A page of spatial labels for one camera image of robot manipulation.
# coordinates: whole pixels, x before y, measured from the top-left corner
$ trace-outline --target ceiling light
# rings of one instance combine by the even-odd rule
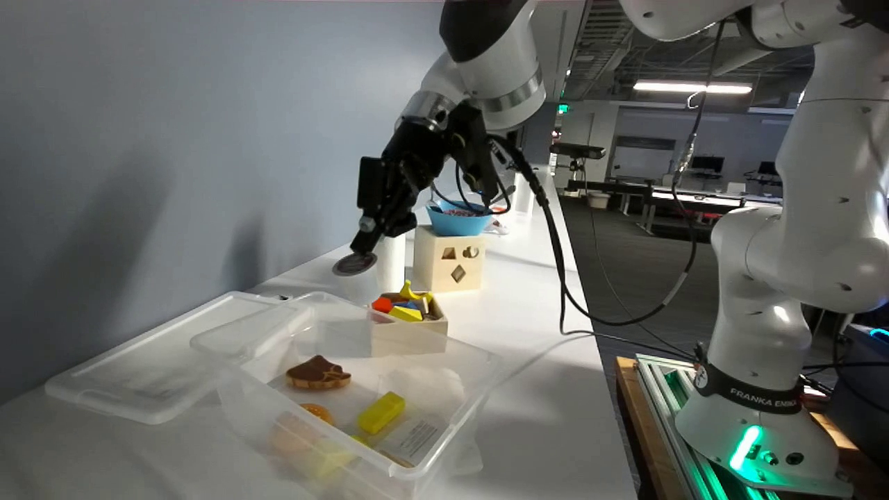
[[[749,93],[749,82],[698,82],[698,81],[637,81],[634,92],[657,92],[657,93]]]

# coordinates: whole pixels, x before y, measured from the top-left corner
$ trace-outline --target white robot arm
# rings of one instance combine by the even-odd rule
[[[492,203],[500,191],[489,134],[524,121],[546,96],[531,35],[532,0],[445,0],[439,32],[448,52],[409,100],[381,157],[362,157],[362,228],[335,271],[374,263],[381,235],[416,224],[412,205],[455,157],[467,182]]]
[[[834,441],[800,410],[812,341],[800,306],[856,313],[889,296],[889,6],[623,3],[663,41],[749,9],[762,45],[813,45],[813,75],[778,153],[784,210],[734,210],[713,228],[720,313],[674,431],[748,487],[851,498]]]

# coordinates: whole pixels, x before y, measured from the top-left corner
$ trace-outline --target food item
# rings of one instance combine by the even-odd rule
[[[306,364],[287,370],[287,377],[300,392],[334,392],[345,389],[353,375],[338,364],[331,364],[324,355],[314,355]]]
[[[374,399],[357,413],[355,424],[362,434],[377,437],[381,431],[395,424],[400,416],[406,416],[406,399],[395,392],[385,392],[381,399]]]
[[[334,413],[331,413],[324,405],[320,405],[320,403],[302,403],[302,407],[306,407],[309,413],[324,420],[328,424],[334,424]]]

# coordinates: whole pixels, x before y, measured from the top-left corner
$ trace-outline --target green light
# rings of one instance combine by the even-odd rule
[[[749,424],[749,428],[744,431],[738,446],[734,450],[734,456],[731,456],[731,462],[728,462],[731,470],[741,471],[744,457],[748,457],[749,446],[759,441],[759,437],[762,437],[762,428],[759,428],[759,424]]]

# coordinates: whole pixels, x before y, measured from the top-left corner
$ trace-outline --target white table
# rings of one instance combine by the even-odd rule
[[[521,199],[519,191],[516,210],[503,224],[509,235],[489,242],[487,285],[439,299],[450,317],[450,337],[519,364],[559,341],[559,285],[541,213],[531,209],[528,193]],[[284,271],[259,292],[328,288],[348,299],[369,296],[371,271],[335,277],[331,263],[338,255],[341,250],[334,250]],[[569,313],[566,325],[588,328],[581,313]],[[550,349],[496,389],[478,420],[482,471],[448,478],[432,498],[637,498],[592,338]],[[295,500],[306,491],[231,434],[213,395],[167,424],[135,424],[28,392],[0,407],[0,498]]]

